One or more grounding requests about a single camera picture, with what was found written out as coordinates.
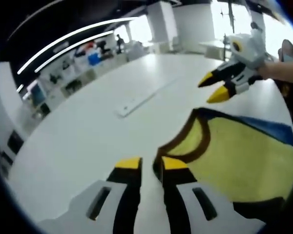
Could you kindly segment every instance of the office room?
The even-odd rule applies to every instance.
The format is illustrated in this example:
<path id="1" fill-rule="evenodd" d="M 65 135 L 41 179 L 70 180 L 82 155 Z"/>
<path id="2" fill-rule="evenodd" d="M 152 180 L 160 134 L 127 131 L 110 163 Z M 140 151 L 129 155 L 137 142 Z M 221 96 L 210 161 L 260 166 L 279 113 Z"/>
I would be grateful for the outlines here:
<path id="1" fill-rule="evenodd" d="M 288 2 L 14 3 L 0 18 L 0 197 L 22 228 L 293 225 Z"/>

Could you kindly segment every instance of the white table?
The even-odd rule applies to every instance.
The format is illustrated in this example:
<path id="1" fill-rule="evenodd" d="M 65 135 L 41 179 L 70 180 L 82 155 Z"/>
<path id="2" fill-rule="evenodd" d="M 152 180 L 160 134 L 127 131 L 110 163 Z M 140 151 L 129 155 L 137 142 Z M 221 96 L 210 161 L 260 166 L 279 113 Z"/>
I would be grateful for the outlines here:
<path id="1" fill-rule="evenodd" d="M 161 184 L 151 169 L 157 148 L 171 140 L 191 110 L 209 107 L 291 125 L 272 80 L 220 104 L 207 98 L 221 84 L 197 88 L 221 61 L 199 55 L 147 55 L 119 67 L 71 96 L 37 127 L 21 148 L 9 184 L 35 221 L 56 218 L 70 200 L 98 179 L 105 180 L 122 158 L 143 157 L 141 203 L 135 233 L 169 234 Z M 174 83 L 126 118 L 114 110 L 129 98 Z"/>

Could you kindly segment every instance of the black ceiling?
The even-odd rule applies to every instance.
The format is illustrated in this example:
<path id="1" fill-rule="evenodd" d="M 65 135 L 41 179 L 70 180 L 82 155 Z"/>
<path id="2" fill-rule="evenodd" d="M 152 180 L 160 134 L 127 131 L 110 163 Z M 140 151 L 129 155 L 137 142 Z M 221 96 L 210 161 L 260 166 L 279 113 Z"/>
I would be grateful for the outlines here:
<path id="1" fill-rule="evenodd" d="M 0 61 L 11 62 L 17 86 L 26 85 L 35 78 L 33 70 L 37 65 L 54 55 L 52 49 L 39 56 L 21 75 L 17 75 L 16 72 L 49 43 L 83 26 L 120 18 L 138 7 L 157 1 L 159 0 L 17 0 L 11 1 L 8 6 L 0 5 L 0 10 L 4 9 L 4 14 L 0 15 Z M 51 2 L 56 4 L 26 20 Z M 187 5 L 210 3 L 210 0 L 181 0 L 181 2 Z M 69 38 L 69 44 L 101 33 L 107 27 L 108 25 L 96 27 L 72 36 Z"/>

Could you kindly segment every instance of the yellow fabric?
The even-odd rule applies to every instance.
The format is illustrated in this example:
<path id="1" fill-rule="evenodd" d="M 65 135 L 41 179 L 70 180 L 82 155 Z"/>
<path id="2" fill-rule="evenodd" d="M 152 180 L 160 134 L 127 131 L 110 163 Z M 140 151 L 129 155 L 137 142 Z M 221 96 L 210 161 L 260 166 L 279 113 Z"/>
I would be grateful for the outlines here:
<path id="1" fill-rule="evenodd" d="M 187 137 L 174 149 L 169 151 L 170 155 L 184 155 L 195 150 L 202 139 L 202 128 L 200 122 L 195 119 L 193 126 Z"/>
<path id="2" fill-rule="evenodd" d="M 187 165 L 180 160 L 170 158 L 170 157 L 162 157 L 162 160 L 164 162 L 164 168 L 165 170 L 175 170 L 175 169 L 183 169 L 188 168 Z"/>
<path id="3" fill-rule="evenodd" d="M 140 157 L 133 157 L 129 159 L 123 159 L 119 161 L 115 167 L 116 168 L 125 168 L 125 169 L 138 169 L 139 168 Z"/>
<path id="4" fill-rule="evenodd" d="M 213 74 L 211 72 L 208 72 L 203 79 L 200 81 L 199 86 L 207 79 L 211 78 L 213 76 Z"/>
<path id="5" fill-rule="evenodd" d="M 229 91 L 225 86 L 220 86 L 207 100 L 208 103 L 217 103 L 229 100 Z"/>
<path id="6" fill-rule="evenodd" d="M 201 129 L 175 149 L 188 152 L 202 138 Z M 211 185 L 231 201 L 254 202 L 287 198 L 293 185 L 293 147 L 255 129 L 225 118 L 209 121 L 211 141 L 206 152 L 188 167 L 198 180 Z"/>

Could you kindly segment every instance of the yellow eye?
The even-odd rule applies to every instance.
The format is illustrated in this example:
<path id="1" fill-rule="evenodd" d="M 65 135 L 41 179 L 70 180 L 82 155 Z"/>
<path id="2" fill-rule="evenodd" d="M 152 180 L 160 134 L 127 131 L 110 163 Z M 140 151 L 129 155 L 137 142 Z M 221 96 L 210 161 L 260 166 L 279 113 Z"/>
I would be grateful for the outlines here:
<path id="1" fill-rule="evenodd" d="M 237 51 L 237 52 L 241 52 L 242 51 L 242 46 L 240 43 L 238 43 L 237 41 L 233 41 L 232 42 L 232 46 L 234 47 L 234 49 Z"/>

